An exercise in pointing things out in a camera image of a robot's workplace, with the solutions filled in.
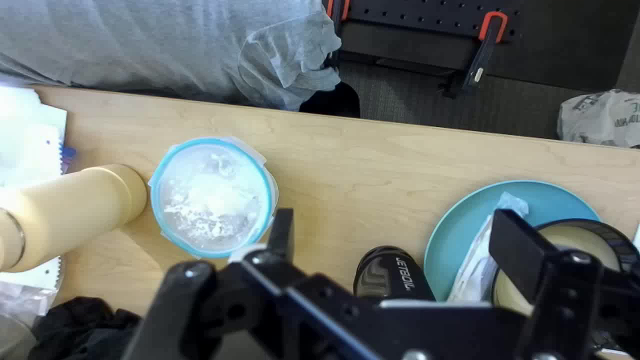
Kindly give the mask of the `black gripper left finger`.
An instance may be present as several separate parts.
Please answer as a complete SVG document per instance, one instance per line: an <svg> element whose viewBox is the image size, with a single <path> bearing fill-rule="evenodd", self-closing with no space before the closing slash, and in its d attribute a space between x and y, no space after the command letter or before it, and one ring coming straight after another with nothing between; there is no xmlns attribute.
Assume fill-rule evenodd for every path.
<svg viewBox="0 0 640 360"><path fill-rule="evenodd" d="M282 286L270 271L292 258L294 210L279 209L264 250L250 250L217 271L203 261L172 266L124 360L211 360L228 337L244 335L267 356L282 356L282 320L275 297Z"/></svg>

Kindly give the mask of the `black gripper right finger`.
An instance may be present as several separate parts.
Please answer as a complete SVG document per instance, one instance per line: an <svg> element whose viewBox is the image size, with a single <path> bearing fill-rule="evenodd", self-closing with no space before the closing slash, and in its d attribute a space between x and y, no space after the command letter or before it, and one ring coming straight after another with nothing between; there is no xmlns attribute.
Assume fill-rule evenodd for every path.
<svg viewBox="0 0 640 360"><path fill-rule="evenodd" d="M558 250L512 210L496 210L490 256L531 305L528 316L494 308L494 360L596 360L594 337L640 356L636 266L609 271L581 250Z"/></svg>

